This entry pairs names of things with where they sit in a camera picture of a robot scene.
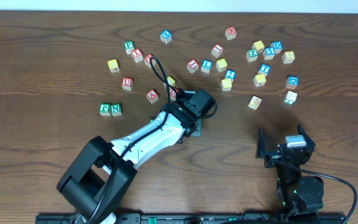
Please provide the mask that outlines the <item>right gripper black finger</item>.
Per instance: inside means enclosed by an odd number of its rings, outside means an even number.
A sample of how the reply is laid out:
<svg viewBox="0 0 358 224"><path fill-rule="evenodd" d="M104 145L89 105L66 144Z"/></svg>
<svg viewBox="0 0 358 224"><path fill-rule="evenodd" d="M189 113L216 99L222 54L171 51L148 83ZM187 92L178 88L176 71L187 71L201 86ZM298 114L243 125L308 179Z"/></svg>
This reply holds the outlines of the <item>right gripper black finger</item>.
<svg viewBox="0 0 358 224"><path fill-rule="evenodd" d="M298 129L298 134L302 135L305 139L306 145L308 147L316 147L316 144L314 143L314 141L307 135L306 131L304 130L304 128L302 127L302 125L299 123L297 126Z"/></svg>
<svg viewBox="0 0 358 224"><path fill-rule="evenodd" d="M257 159L264 159L265 157L273 157L278 156L279 152L277 150L270 150L268 151L264 141L264 135L262 130L258 130L258 140L257 140L257 149L255 153L255 157Z"/></svg>

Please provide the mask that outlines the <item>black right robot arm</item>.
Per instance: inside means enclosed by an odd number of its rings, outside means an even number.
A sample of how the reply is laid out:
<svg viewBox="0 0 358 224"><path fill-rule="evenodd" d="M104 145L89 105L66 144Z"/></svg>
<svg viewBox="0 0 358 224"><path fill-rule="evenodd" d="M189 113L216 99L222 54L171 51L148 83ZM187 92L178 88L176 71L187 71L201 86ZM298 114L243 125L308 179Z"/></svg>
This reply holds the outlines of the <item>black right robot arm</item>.
<svg viewBox="0 0 358 224"><path fill-rule="evenodd" d="M277 171L277 192L284 204L287 216L316 212L323 208L324 182L317 176L301 174L300 166L306 164L316 144L307 135L302 125L298 134L287 136L284 144L276 149L267 149L264 135L258 133L255 157L264 160L266 168Z"/></svg>

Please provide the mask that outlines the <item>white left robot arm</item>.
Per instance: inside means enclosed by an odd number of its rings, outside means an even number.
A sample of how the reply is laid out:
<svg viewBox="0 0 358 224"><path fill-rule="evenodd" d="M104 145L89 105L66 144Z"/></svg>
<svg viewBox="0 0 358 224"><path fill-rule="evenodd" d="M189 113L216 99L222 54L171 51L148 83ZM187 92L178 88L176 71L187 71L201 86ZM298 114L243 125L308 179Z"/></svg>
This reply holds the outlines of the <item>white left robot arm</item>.
<svg viewBox="0 0 358 224"><path fill-rule="evenodd" d="M138 168L159 151L188 138L197 122L218 108L204 90L180 90L175 101L138 131L120 139L91 139L72 162L57 190L85 223L116 223L114 211L127 192Z"/></svg>

